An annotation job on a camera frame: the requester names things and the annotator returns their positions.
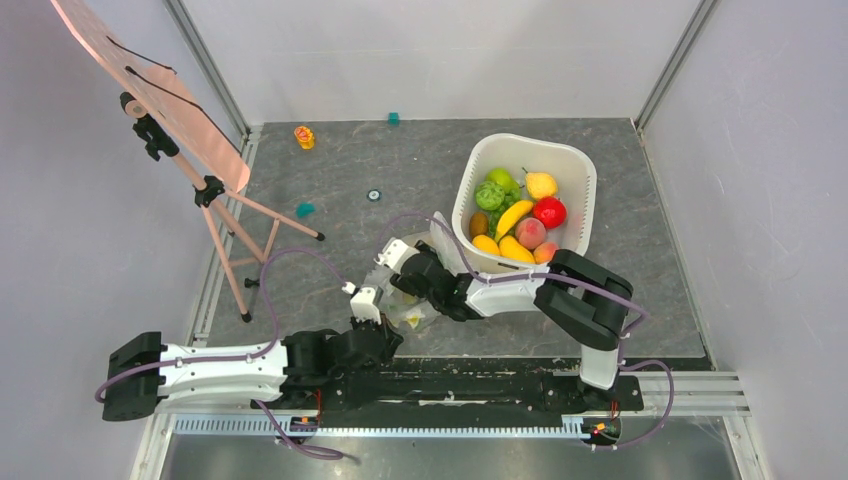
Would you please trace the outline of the clear plastic bag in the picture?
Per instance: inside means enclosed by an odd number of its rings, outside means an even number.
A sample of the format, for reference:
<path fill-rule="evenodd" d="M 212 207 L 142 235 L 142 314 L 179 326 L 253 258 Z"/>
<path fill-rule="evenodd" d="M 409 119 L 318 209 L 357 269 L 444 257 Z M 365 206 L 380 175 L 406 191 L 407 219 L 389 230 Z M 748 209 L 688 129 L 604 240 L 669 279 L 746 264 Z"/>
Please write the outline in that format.
<path fill-rule="evenodd" d="M 450 246 L 439 250 L 420 241 L 406 241 L 387 235 L 396 224 L 408 218 L 424 219 L 446 236 Z M 377 265 L 391 272 L 389 283 L 400 291 L 423 299 L 439 314 L 455 322 L 480 320 L 482 315 L 470 303 L 469 288 L 480 278 L 467 258 L 457 235 L 444 220 L 417 211 L 401 213 L 385 224 L 377 235 Z"/>

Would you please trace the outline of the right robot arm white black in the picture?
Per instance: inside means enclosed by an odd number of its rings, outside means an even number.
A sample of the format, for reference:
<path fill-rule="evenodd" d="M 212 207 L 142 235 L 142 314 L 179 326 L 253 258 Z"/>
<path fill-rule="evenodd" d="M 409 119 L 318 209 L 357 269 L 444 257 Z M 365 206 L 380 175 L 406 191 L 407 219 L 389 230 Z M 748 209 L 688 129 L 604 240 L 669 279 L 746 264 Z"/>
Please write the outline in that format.
<path fill-rule="evenodd" d="M 633 286 L 622 276 L 567 249 L 526 272 L 453 274 L 429 245 L 394 240 L 376 262 L 391 270 L 394 287 L 456 322 L 542 313 L 581 345 L 580 400 L 602 408 L 617 396 L 620 338 L 636 309 Z"/>

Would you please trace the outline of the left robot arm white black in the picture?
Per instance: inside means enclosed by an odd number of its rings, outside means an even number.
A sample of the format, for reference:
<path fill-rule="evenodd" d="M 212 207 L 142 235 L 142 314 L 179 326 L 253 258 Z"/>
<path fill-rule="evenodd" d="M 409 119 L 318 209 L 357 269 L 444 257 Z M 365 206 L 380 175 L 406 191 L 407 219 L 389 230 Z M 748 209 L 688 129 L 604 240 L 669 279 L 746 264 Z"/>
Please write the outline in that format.
<path fill-rule="evenodd" d="M 111 353 L 95 399 L 107 422 L 145 418 L 161 406 L 283 400 L 297 408 L 332 381 L 388 364 L 403 342 L 393 327 L 374 321 L 229 347 L 165 344 L 149 331 Z"/>

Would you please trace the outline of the white plastic basket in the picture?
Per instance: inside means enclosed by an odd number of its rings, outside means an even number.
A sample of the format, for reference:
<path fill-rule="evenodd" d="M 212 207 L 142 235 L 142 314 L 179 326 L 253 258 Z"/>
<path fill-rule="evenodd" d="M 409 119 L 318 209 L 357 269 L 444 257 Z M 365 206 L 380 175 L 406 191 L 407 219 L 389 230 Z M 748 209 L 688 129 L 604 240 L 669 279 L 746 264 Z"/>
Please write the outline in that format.
<path fill-rule="evenodd" d="M 548 234 L 562 249 L 584 255 L 589 247 L 595 209 L 597 173 L 591 159 L 581 150 L 559 143 L 511 133 L 497 133 L 480 140 L 471 150 L 451 216 L 451 226 L 463 245 L 466 257 L 478 272 L 510 273 L 529 264 L 483 252 L 472 245 L 469 222 L 479 211 L 474 199 L 476 186 L 493 169 L 501 167 L 519 183 L 524 172 L 547 173 L 558 185 L 557 197 L 565 205 L 565 222 Z"/>

